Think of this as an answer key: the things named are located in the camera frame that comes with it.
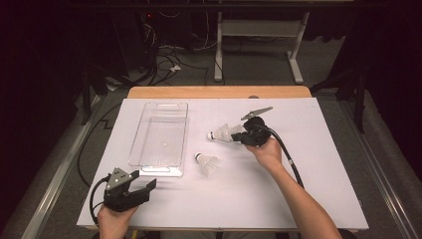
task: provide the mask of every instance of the wooden table edge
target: wooden table edge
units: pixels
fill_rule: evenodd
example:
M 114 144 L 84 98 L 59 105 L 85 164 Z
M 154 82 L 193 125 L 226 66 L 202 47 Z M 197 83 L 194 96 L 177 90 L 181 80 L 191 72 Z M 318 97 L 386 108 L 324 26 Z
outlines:
M 304 86 L 133 87 L 128 99 L 244 99 L 311 98 Z

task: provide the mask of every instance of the white plastic part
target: white plastic part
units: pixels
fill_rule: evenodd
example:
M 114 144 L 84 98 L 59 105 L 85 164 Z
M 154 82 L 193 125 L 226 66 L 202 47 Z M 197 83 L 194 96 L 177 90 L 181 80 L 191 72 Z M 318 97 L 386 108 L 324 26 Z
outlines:
M 222 141 L 233 141 L 232 134 L 244 131 L 243 127 L 241 125 L 236 125 L 234 127 L 229 127 L 226 123 L 222 125 L 221 127 L 217 128 L 214 131 L 210 131 L 207 134 L 207 138 L 212 139 L 218 139 Z
M 201 172 L 205 175 L 209 175 L 220 165 L 220 161 L 216 156 L 204 155 L 198 152 L 195 154 L 195 158 L 201 166 Z

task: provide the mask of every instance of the human hand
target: human hand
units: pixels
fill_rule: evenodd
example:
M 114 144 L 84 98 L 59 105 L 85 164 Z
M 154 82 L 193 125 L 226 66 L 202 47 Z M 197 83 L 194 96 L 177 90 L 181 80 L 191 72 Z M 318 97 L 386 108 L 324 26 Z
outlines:
M 115 212 L 102 205 L 99 211 L 99 227 L 101 239 L 121 239 L 126 234 L 131 216 L 137 206 L 126 211 Z
M 245 146 L 254 153 L 258 162 L 270 173 L 284 168 L 282 165 L 282 150 L 280 144 L 274 138 L 270 137 L 260 147 Z

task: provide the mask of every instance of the clear plastic container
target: clear plastic container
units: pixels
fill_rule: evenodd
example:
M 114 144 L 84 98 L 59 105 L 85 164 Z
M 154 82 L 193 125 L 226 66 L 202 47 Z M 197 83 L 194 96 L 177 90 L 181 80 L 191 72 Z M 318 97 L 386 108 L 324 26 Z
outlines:
M 140 175 L 183 175 L 187 103 L 146 103 L 129 156 Z

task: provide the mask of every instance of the cable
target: cable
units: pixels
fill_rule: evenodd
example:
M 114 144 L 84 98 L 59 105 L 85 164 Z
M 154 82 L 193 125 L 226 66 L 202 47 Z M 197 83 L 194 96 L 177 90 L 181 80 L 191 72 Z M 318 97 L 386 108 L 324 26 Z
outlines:
M 90 133 L 87 135 L 87 137 L 85 138 L 81 150 L 79 152 L 78 155 L 78 161 L 77 161 L 77 168 L 78 168 L 78 174 L 82 180 L 82 182 L 87 186 L 87 187 L 91 187 L 91 185 L 88 183 L 88 181 L 84 178 L 84 176 L 82 175 L 82 171 L 81 171 L 81 156 L 82 156 L 82 152 L 84 151 L 85 146 L 87 145 L 87 141 L 90 138 L 91 134 L 93 134 L 94 129 L 96 129 L 97 125 L 99 125 L 100 122 L 105 122 L 105 127 L 104 129 L 112 129 L 112 127 L 107 126 L 108 125 L 108 119 L 104 119 L 111 111 L 113 111 L 114 109 L 116 109 L 117 107 L 119 107 L 121 105 L 117 104 L 116 106 L 114 106 L 113 108 L 111 108 L 110 110 L 108 110 L 97 122 L 96 124 L 93 126 L 93 129 L 90 131 Z
M 91 217 L 93 217 L 93 221 L 94 221 L 94 223 L 96 223 L 97 226 L 99 226 L 99 219 L 94 215 L 94 209 L 95 209 L 93 207 L 93 204 L 94 204 L 94 195 L 96 194 L 97 188 L 99 188 L 99 186 L 103 182 L 108 182 L 109 179 L 110 179 L 110 177 L 111 177 L 111 174 L 109 174 L 107 177 L 104 177 L 104 178 L 100 179 L 100 181 L 97 182 L 97 184 L 94 186 L 93 191 L 91 191 L 91 196 L 90 196 L 90 212 L 91 212 Z
M 221 80 L 223 81 L 223 86 L 226 86 L 226 80 L 224 78 L 223 69 L 221 69 L 220 65 L 218 64 L 217 60 L 214 60 L 215 65 L 217 65 L 218 69 L 221 71 Z
M 271 129 L 271 128 L 269 128 L 269 127 L 265 127 L 265 126 L 261 126 L 261 125 L 257 125 L 257 124 L 254 124 L 254 126 L 257 126 L 257 127 L 259 127 L 259 128 L 262 128 L 262 129 L 264 129 L 264 130 L 268 131 L 268 132 L 269 132 L 269 133 L 270 133 L 273 137 L 275 137 L 275 138 L 276 138 L 277 142 L 280 144 L 280 146 L 282 147 L 283 152 L 285 153 L 286 157 L 288 158 L 289 164 L 291 165 L 292 170 L 293 170 L 293 173 L 295 174 L 296 181 L 298 182 L 298 184 L 299 184 L 302 188 L 305 188 L 305 187 L 304 187 L 304 183 L 302 182 L 301 176 L 299 175 L 298 169 L 296 168 L 296 165 L 295 165 L 295 163 L 293 162 L 292 157 L 290 156 L 290 154 L 289 154 L 289 152 L 288 152 L 288 149 L 286 148 L 285 144 L 283 143 L 283 141 L 282 141 L 282 139 L 279 137 L 279 135 L 278 135 L 278 134 L 277 134 L 274 130 L 272 130 L 272 129 Z

